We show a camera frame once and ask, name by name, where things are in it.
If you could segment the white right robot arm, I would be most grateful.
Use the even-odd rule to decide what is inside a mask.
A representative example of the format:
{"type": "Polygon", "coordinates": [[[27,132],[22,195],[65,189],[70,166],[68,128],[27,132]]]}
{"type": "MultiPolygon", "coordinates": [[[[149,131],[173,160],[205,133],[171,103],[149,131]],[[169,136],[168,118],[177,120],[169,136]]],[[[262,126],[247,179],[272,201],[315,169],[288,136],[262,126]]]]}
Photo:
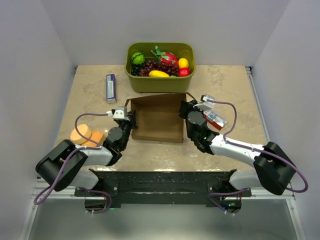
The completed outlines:
{"type": "Polygon", "coordinates": [[[227,138],[208,128],[204,111],[196,100],[181,101],[179,116],[185,120],[187,137],[198,150],[210,155],[228,157],[253,168],[243,173],[235,171],[223,183],[223,192],[230,197],[240,190],[263,187],[274,195],[282,195],[297,172],[294,163],[274,142],[249,144],[227,138]]]}

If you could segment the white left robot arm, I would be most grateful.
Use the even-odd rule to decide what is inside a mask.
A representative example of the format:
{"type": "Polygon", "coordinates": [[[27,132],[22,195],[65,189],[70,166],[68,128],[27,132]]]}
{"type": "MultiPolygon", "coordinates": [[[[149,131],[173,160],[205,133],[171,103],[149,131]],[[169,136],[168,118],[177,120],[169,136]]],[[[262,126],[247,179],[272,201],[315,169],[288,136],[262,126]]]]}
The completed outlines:
{"type": "Polygon", "coordinates": [[[56,192],[65,188],[85,188],[92,196],[99,196],[104,190],[104,184],[91,170],[83,166],[112,166],[126,149],[132,129],[137,129],[136,111],[127,111],[126,107],[116,107],[98,116],[112,116],[118,124],[108,131],[103,143],[96,147],[81,146],[65,139],[52,149],[36,165],[35,171],[56,192]]]}

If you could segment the brown cardboard box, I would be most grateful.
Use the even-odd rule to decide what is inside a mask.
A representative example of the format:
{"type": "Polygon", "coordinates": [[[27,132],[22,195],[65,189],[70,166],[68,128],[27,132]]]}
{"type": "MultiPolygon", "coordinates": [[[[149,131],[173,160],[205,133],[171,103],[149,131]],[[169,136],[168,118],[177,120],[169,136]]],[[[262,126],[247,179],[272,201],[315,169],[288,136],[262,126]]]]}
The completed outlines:
{"type": "Polygon", "coordinates": [[[183,143],[185,123],[179,113],[181,102],[185,102],[187,97],[195,99],[188,92],[128,98],[125,106],[136,111],[137,129],[132,130],[132,138],[140,141],[183,143]]]}

